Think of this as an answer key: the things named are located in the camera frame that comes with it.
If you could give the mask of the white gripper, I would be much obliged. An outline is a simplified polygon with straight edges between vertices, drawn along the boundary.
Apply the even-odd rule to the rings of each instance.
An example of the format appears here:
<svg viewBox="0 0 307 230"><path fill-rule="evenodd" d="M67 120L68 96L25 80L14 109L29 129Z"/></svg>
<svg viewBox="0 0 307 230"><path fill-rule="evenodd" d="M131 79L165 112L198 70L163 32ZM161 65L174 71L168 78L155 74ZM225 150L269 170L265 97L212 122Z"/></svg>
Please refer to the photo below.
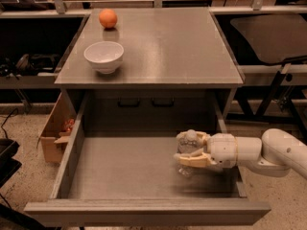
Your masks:
<svg viewBox="0 0 307 230"><path fill-rule="evenodd" d="M187 130L177 135L182 146L202 147L206 144L209 134L202 131ZM237 162L237 141L231 134L217 133L207 141L207 151L195 150L191 153L176 153L175 160L183 166L192 168L206 168L219 166L232 168Z"/></svg>

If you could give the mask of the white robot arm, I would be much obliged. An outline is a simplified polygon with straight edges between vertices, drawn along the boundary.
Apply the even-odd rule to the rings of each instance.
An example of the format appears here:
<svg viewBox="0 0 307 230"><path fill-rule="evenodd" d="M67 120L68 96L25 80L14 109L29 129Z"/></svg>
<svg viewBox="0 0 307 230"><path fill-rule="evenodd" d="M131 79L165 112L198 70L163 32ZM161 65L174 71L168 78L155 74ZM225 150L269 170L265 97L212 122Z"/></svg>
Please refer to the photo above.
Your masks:
<svg viewBox="0 0 307 230"><path fill-rule="evenodd" d="M265 176L282 177L294 170L307 178L306 145L278 128L266 130L261 138L189 129L177 136L177 142L174 158L184 169L242 166Z"/></svg>

